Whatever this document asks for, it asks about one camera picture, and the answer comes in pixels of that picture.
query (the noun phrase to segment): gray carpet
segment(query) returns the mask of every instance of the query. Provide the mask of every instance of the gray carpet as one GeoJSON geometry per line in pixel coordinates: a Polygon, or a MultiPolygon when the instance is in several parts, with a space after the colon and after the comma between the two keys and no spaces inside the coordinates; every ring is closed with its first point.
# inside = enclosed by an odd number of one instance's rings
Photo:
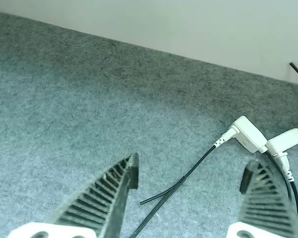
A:
{"type": "MultiPolygon", "coordinates": [[[[156,203],[138,202],[175,183],[240,115],[267,138],[298,127],[298,86],[0,14],[0,238],[138,152],[128,237],[156,203]]],[[[289,155],[298,185],[298,146],[289,155]]],[[[255,157],[224,144],[139,237],[225,237],[255,157]]]]}

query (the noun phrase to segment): white power plug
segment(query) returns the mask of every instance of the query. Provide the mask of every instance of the white power plug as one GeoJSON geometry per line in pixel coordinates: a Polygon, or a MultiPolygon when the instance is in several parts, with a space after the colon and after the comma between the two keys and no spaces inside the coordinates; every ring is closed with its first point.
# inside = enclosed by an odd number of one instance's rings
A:
{"type": "Polygon", "coordinates": [[[294,147],[295,145],[298,145],[298,128],[288,130],[270,139],[266,144],[268,153],[273,156],[276,162],[283,169],[283,172],[289,182],[295,181],[295,179],[290,170],[287,157],[288,153],[285,151],[294,147]]]}
{"type": "Polygon", "coordinates": [[[253,123],[245,116],[241,116],[229,127],[228,131],[218,139],[214,145],[219,147],[231,138],[236,138],[249,152],[260,153],[267,151],[267,139],[253,123]]]}

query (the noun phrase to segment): floor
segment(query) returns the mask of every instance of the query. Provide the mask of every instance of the floor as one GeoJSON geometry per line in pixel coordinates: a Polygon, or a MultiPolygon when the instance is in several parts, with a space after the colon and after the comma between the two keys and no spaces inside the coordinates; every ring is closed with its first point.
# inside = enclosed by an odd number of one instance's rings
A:
{"type": "MultiPolygon", "coordinates": [[[[240,115],[267,138],[298,127],[298,85],[0,13],[0,238],[138,152],[128,237],[156,203],[139,202],[174,184],[240,115]]],[[[289,157],[298,186],[298,146],[289,157]]],[[[215,150],[139,237],[225,237],[254,158],[235,140],[215,150]]]]}

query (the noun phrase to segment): white plug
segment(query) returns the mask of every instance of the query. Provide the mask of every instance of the white plug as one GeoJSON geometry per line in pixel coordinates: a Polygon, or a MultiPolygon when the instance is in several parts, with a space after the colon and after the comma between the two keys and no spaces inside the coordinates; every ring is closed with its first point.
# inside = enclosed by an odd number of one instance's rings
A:
{"type": "Polygon", "coordinates": [[[270,139],[266,147],[268,153],[273,156],[276,162],[283,169],[283,172],[289,182],[295,181],[293,174],[290,170],[288,153],[285,151],[298,145],[298,128],[288,130],[272,139],[270,139]]]}
{"type": "Polygon", "coordinates": [[[218,139],[214,145],[219,147],[231,138],[236,138],[249,152],[254,153],[257,150],[260,153],[267,151],[267,139],[257,129],[253,123],[245,116],[241,116],[229,127],[228,131],[218,139]]]}

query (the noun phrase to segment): white wall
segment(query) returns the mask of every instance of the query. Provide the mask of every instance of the white wall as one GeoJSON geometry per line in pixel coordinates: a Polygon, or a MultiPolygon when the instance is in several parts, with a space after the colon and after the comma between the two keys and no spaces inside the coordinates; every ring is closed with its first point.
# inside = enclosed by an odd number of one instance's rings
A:
{"type": "Polygon", "coordinates": [[[298,0],[0,0],[0,11],[298,83],[298,0]]]}

